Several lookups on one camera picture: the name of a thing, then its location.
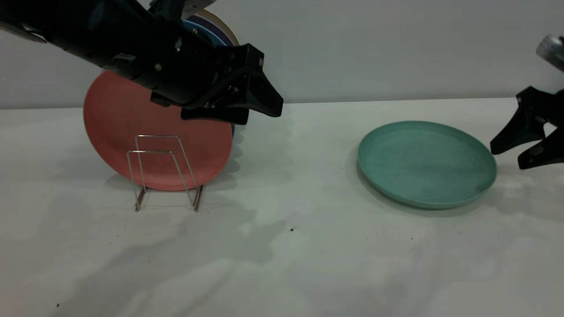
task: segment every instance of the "green plate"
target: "green plate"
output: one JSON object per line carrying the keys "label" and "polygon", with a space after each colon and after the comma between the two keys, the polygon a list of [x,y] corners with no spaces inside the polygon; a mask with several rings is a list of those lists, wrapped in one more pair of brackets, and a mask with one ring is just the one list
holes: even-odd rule
{"label": "green plate", "polygon": [[358,150],[364,175],[405,204],[448,209],[468,204],[494,183],[493,155],[471,135],[424,121],[403,121],[370,132]]}

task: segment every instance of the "metal bracket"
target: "metal bracket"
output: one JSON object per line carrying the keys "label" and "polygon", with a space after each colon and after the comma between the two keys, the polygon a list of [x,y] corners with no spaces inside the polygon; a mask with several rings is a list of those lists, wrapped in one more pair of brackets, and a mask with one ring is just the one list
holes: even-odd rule
{"label": "metal bracket", "polygon": [[[139,149],[139,138],[176,138],[178,140],[178,144],[180,145],[180,149],[182,150],[182,155],[184,156],[184,159],[186,160],[186,164],[188,165],[188,170],[190,171],[190,174],[192,175],[192,180],[194,181],[194,185],[196,186],[196,196],[194,197],[194,199],[192,199],[192,197],[190,197],[190,193],[188,191],[188,186],[186,186],[186,182],[184,181],[184,175],[182,174],[182,171],[180,170],[180,166],[178,165],[178,160],[176,158],[176,155],[174,154],[173,151],[146,151],[146,150],[140,150]],[[184,191],[186,191],[186,195],[188,196],[188,199],[190,200],[190,204],[192,205],[192,207],[194,208],[195,212],[198,212],[199,208],[200,208],[200,201],[201,201],[201,195],[202,195],[202,191],[204,190],[204,185],[200,185],[198,186],[198,183],[196,182],[196,177],[194,176],[194,173],[192,171],[192,166],[190,165],[190,162],[188,161],[188,157],[186,156],[186,151],[184,150],[184,146],[182,145],[182,141],[180,140],[180,137],[177,135],[148,135],[148,134],[138,134],[135,136],[135,150],[130,150],[127,152],[127,163],[129,164],[129,173],[131,175],[131,184],[133,185],[133,193],[135,195],[135,211],[138,212],[141,210],[141,207],[143,205],[143,197],[145,196],[145,193],[147,192],[147,185],[145,183],[145,176],[143,173],[143,165],[141,164],[141,153],[151,153],[151,154],[168,154],[171,155],[173,160],[174,160],[174,164],[177,167],[177,171],[178,171],[178,175],[180,176],[180,179],[182,181],[182,185],[184,185]],[[132,153],[137,153],[137,159],[139,160],[139,170],[141,172],[141,181],[143,183],[143,187],[141,188],[141,192],[139,193],[139,196],[137,195],[137,186],[135,184],[135,179],[133,177],[133,167],[131,165],[131,157],[130,155]]]}

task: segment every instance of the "table surface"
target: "table surface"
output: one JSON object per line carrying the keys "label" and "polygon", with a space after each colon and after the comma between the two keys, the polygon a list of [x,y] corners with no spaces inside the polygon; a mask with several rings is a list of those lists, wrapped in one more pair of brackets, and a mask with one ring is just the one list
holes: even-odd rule
{"label": "table surface", "polygon": [[513,99],[288,104],[253,113],[199,213],[96,154],[81,109],[0,111],[3,316],[562,316],[564,171],[496,156],[494,186],[441,212],[360,175],[363,136],[427,120],[485,144]]}

